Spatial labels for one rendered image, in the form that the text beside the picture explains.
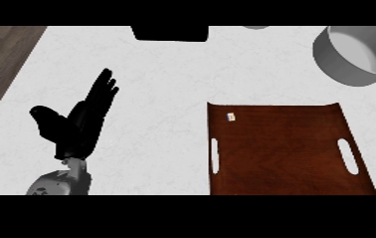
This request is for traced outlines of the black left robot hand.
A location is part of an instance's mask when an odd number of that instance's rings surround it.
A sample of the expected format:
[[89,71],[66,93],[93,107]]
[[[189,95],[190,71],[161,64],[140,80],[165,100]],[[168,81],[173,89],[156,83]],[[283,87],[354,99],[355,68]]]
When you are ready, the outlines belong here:
[[55,158],[59,160],[69,157],[86,159],[96,149],[105,117],[119,91],[112,74],[109,69],[103,70],[86,99],[65,117],[46,106],[30,110],[41,137],[56,143]]

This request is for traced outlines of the brown wooden tray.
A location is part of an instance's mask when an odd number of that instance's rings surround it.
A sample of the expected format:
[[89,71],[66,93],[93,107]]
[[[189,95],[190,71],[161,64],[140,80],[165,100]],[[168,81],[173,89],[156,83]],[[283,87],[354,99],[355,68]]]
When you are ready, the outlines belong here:
[[376,195],[339,105],[206,106],[209,193]]

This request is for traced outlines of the grey metal pot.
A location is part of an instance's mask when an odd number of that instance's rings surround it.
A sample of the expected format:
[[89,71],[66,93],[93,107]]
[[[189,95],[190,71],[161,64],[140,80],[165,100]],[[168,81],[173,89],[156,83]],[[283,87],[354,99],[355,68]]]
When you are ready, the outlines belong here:
[[376,84],[376,26],[327,26],[313,42],[313,58],[342,85]]

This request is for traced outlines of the black appliance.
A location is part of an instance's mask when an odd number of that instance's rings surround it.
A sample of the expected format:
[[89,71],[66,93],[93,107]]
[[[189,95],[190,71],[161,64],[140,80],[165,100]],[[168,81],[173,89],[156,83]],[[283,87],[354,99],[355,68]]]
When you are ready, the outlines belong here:
[[140,41],[205,42],[208,26],[133,26],[136,39]]

